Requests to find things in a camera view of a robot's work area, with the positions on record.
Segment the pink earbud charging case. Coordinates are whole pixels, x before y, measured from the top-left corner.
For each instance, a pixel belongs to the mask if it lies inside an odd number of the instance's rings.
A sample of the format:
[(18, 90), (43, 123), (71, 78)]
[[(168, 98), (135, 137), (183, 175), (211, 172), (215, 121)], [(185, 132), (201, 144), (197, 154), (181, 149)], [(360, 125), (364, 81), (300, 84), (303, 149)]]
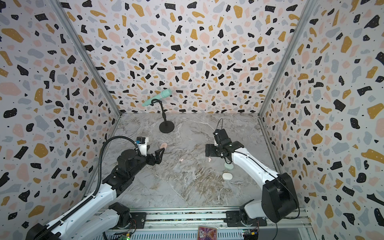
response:
[(160, 148), (164, 148), (164, 149), (166, 149), (166, 148), (167, 148), (167, 146), (168, 146), (168, 144), (167, 144), (167, 143), (162, 143), (162, 144), (161, 144), (161, 146), (160, 146)]

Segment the mint green microphone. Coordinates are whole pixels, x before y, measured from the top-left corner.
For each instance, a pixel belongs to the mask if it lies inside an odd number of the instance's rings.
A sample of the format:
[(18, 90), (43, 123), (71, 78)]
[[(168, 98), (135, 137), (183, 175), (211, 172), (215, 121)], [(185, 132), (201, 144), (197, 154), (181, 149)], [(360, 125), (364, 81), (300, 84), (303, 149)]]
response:
[(157, 101), (157, 100), (162, 100), (162, 99), (168, 98), (171, 94), (172, 94), (172, 90), (171, 89), (166, 89), (166, 90), (160, 92), (159, 94), (157, 94), (156, 96), (146, 100), (142, 104), (142, 106), (146, 107), (146, 106), (152, 105), (153, 101)]

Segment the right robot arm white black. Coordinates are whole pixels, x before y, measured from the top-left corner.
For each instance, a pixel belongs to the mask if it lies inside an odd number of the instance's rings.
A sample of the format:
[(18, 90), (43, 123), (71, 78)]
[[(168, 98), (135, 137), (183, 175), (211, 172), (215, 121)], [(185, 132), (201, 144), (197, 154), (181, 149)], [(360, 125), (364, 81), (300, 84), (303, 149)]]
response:
[(224, 159), (228, 167), (239, 166), (262, 189), (260, 200), (250, 200), (238, 211), (226, 212), (225, 222), (229, 227), (255, 227), (257, 223), (265, 223), (265, 219), (276, 224), (300, 210), (293, 180), (287, 173), (279, 174), (264, 165), (243, 144), (233, 142), (225, 129), (216, 129), (213, 135), (215, 143), (206, 144), (206, 157)]

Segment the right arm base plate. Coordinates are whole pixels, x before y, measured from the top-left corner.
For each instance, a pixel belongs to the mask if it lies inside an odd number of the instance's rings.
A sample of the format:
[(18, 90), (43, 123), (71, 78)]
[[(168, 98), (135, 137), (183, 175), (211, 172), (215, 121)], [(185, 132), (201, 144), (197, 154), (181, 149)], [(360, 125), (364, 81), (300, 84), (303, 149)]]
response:
[(250, 219), (244, 211), (226, 211), (224, 222), (228, 227), (266, 227), (265, 218)]

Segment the black microphone stand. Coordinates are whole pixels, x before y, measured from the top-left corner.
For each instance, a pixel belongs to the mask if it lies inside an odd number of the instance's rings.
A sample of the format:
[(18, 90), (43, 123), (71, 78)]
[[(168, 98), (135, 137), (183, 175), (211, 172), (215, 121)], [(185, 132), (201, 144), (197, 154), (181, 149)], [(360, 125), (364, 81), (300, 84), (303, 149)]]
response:
[(151, 101), (151, 105), (153, 106), (154, 104), (159, 103), (162, 111), (162, 117), (163, 117), (163, 122), (160, 123), (159, 125), (159, 130), (161, 133), (171, 133), (175, 129), (175, 125), (173, 122), (167, 120), (166, 112), (163, 107), (163, 102), (158, 99), (154, 99)]

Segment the white earbud charging case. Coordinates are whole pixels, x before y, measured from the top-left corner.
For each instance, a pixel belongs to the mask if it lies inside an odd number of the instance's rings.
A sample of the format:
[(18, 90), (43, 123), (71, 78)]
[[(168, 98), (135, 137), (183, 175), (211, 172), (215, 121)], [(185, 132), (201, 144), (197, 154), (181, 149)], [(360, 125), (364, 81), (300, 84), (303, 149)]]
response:
[(222, 178), (224, 181), (230, 181), (233, 179), (233, 175), (231, 173), (223, 173)]

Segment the mint green earbud charging case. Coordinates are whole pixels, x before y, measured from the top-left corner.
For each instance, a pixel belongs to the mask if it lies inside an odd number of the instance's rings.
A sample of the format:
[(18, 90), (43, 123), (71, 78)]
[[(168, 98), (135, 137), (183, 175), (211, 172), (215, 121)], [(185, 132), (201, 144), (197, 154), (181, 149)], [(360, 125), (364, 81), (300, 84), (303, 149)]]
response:
[(230, 171), (230, 170), (234, 169), (234, 165), (233, 164), (225, 163), (225, 168)]

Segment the colourful card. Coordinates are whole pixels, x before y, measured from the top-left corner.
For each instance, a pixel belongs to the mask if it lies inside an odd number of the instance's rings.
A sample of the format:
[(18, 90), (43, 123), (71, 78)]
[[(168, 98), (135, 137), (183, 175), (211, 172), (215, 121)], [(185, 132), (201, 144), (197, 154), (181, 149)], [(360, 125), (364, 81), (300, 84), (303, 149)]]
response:
[(197, 240), (217, 240), (218, 230), (216, 228), (198, 227)]

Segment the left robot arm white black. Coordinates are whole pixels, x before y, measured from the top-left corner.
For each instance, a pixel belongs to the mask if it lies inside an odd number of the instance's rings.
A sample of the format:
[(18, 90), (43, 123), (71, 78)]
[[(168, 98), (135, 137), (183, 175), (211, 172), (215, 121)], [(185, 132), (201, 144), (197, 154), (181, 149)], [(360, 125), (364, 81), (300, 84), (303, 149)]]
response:
[(111, 228), (134, 227), (138, 222), (130, 209), (115, 199), (134, 181), (147, 165), (162, 162), (165, 148), (154, 154), (141, 156), (138, 150), (125, 150), (117, 158), (117, 165), (101, 185), (80, 203), (46, 225), (36, 224), (28, 232), (28, 240), (87, 240)]

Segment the aluminium rail frame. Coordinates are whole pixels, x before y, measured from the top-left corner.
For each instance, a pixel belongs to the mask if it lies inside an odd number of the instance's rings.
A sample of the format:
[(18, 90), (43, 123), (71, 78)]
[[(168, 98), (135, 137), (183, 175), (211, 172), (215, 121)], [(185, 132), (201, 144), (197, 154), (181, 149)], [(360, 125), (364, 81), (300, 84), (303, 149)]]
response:
[(224, 222), (226, 211), (237, 211), (237, 207), (187, 207), (187, 208), (149, 208), (131, 209), (130, 213), (146, 213), (143, 229), (121, 231), (108, 229), (92, 239), (117, 239), (131, 233), (132, 240), (143, 239), (197, 239), (198, 227), (216, 228), (219, 240), (258, 237), (260, 240), (301, 239), (314, 240), (315, 233), (305, 211), (294, 211), (290, 219), (275, 224), (266, 219), (266, 227), (228, 227)]

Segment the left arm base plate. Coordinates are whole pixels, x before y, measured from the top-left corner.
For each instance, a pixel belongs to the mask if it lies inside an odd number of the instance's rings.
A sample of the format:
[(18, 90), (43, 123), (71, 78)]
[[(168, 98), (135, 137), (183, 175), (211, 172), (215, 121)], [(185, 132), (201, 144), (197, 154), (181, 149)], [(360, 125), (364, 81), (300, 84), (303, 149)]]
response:
[(112, 230), (133, 231), (143, 229), (146, 223), (146, 213), (122, 213), (118, 215), (118, 222)]

